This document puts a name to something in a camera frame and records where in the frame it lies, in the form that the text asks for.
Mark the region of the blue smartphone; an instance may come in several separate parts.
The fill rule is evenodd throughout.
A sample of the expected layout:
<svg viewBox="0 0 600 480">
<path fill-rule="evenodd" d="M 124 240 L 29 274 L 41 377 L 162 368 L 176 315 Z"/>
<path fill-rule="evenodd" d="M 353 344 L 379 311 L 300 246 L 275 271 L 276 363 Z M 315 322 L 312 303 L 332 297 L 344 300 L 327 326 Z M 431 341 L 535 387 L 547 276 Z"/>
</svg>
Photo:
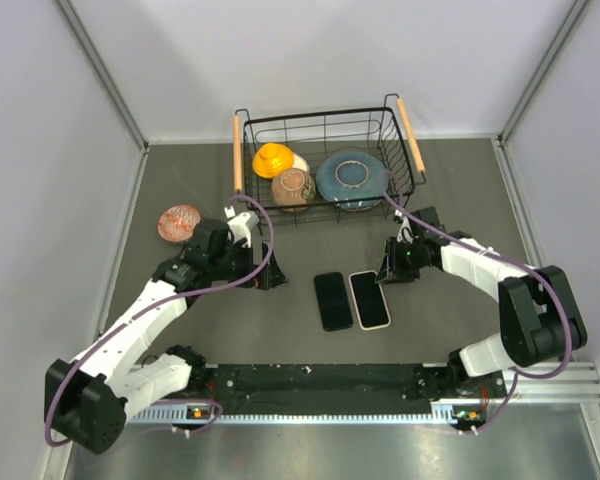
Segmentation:
<svg viewBox="0 0 600 480">
<path fill-rule="evenodd" d="M 344 277 L 340 272 L 316 275 L 314 290 L 321 324 L 326 332 L 346 330 L 353 326 Z"/>
</svg>

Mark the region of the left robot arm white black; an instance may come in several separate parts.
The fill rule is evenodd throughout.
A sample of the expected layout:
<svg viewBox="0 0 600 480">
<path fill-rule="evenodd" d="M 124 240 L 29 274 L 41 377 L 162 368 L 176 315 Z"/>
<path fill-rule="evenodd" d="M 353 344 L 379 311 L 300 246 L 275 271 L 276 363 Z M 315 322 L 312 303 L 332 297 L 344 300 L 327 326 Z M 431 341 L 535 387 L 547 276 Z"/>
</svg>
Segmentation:
<svg viewBox="0 0 600 480">
<path fill-rule="evenodd" d="M 92 346 L 46 371 L 44 435 L 48 445 L 74 442 L 94 454 L 108 450 L 127 422 L 164 397 L 196 396 L 206 387 L 200 357 L 175 346 L 147 367 L 134 366 L 156 338 L 202 295 L 284 283 L 272 241 L 253 260 L 253 212 L 204 219 L 179 253 L 161 262 L 132 305 Z"/>
</svg>

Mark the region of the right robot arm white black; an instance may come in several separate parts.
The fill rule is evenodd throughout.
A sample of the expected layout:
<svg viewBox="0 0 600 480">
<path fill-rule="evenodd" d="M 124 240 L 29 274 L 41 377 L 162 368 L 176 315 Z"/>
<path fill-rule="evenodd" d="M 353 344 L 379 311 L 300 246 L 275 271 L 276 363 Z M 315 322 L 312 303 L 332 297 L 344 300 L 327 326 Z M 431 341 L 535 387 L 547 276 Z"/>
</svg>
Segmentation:
<svg viewBox="0 0 600 480">
<path fill-rule="evenodd" d="M 498 333 L 448 357 L 446 380 L 454 393 L 470 395 L 484 378 L 503 370 L 520 372 L 551 358 L 567 361 L 587 344 L 587 329 L 561 268 L 506 259 L 461 230 L 449 232 L 433 207 L 396 211 L 394 220 L 399 230 L 386 242 L 377 282 L 411 283 L 422 269 L 437 268 L 498 304 Z"/>
</svg>

